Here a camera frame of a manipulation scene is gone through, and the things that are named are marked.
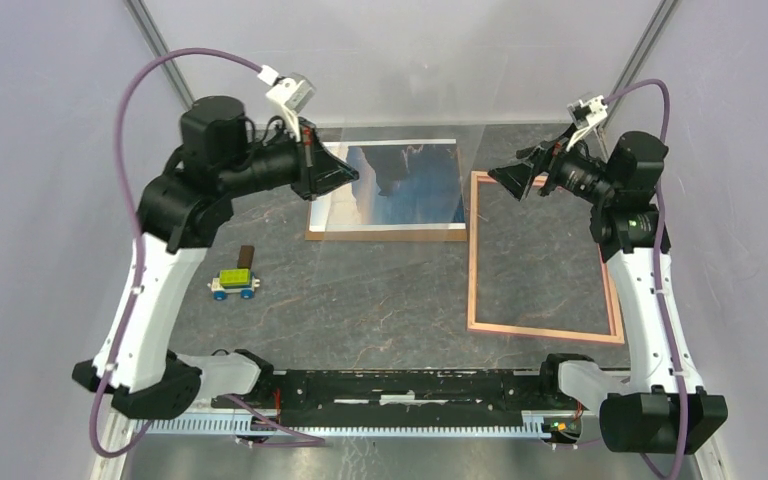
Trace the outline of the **pink wooden picture frame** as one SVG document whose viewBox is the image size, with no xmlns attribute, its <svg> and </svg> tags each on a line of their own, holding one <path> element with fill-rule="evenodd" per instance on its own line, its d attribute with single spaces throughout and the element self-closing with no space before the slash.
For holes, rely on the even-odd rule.
<svg viewBox="0 0 768 480">
<path fill-rule="evenodd" d="M 470 208 L 468 215 L 468 260 L 467 260 L 467 302 L 466 329 L 469 332 L 504 334 L 513 336 L 543 338 L 550 340 L 586 342 L 605 345 L 623 345 L 626 342 L 622 312 L 617 290 L 607 267 L 600 263 L 604 300 L 609 326 L 608 334 L 514 326 L 480 322 L 477 319 L 478 295 L 478 240 L 479 240 L 479 190 L 482 184 L 496 184 L 486 171 L 470 173 Z"/>
</svg>

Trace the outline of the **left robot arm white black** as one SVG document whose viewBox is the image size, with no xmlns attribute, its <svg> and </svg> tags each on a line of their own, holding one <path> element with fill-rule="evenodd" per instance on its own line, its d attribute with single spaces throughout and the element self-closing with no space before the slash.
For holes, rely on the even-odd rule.
<svg viewBox="0 0 768 480">
<path fill-rule="evenodd" d="M 229 96 L 197 100 L 180 130 L 181 145 L 142 193 L 132 267 L 109 337 L 72 372 L 134 420 L 170 420 L 195 401 L 224 394 L 255 408 L 272 399 L 274 381 L 249 352 L 189 356 L 170 349 L 184 294 L 232 218 L 235 198 L 287 186 L 311 201 L 359 177 L 308 120 L 298 133 L 281 126 L 258 140 L 243 103 Z"/>
</svg>

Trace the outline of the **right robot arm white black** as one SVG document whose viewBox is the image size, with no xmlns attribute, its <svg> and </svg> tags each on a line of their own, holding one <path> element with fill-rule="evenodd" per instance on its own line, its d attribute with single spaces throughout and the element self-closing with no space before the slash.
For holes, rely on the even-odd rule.
<svg viewBox="0 0 768 480">
<path fill-rule="evenodd" d="M 514 163 L 488 173 L 516 199 L 562 190 L 591 207 L 591 236 L 625 325 L 630 377 L 622 382 L 585 355 L 551 354 L 537 392 L 551 408 L 575 399 L 593 412 L 613 452 L 691 455 L 728 417 L 726 399 L 707 391 L 694 365 L 670 295 L 671 245 L 655 202 L 667 154 L 658 137 L 641 131 L 623 134 L 604 161 L 562 137 L 519 150 Z"/>
</svg>

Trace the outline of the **blue cube block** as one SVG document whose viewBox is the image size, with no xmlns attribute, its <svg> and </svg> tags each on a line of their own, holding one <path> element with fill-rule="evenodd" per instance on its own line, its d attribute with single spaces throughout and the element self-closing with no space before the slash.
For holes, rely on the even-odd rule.
<svg viewBox="0 0 768 480">
<path fill-rule="evenodd" d="M 268 164 L 262 173 L 262 185 L 266 190 L 280 187 L 284 184 L 283 168 L 279 165 Z"/>
</svg>

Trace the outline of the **brown brick block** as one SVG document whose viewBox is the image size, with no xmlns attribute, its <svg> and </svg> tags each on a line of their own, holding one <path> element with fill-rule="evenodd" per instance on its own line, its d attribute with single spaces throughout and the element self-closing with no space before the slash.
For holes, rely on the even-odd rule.
<svg viewBox="0 0 768 480">
<path fill-rule="evenodd" d="M 238 269 L 251 269 L 253 265 L 255 247 L 253 245 L 242 245 L 237 257 Z"/>
</svg>

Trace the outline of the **toy brick car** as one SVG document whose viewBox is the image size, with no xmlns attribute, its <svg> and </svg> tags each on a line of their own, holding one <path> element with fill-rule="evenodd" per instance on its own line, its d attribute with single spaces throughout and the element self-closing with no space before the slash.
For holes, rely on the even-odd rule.
<svg viewBox="0 0 768 480">
<path fill-rule="evenodd" d="M 208 284 L 214 300 L 223 301 L 231 295 L 251 299 L 261 286 L 261 280 L 250 268 L 221 270 Z"/>
</svg>

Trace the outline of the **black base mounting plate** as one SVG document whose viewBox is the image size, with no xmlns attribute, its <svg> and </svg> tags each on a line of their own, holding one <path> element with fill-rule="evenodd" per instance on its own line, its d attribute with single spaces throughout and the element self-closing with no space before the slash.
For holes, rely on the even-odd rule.
<svg viewBox="0 0 768 480">
<path fill-rule="evenodd" d="M 525 413 L 571 420 L 579 401 L 536 370 L 286 370 L 243 401 L 288 427 L 513 427 Z"/>
</svg>

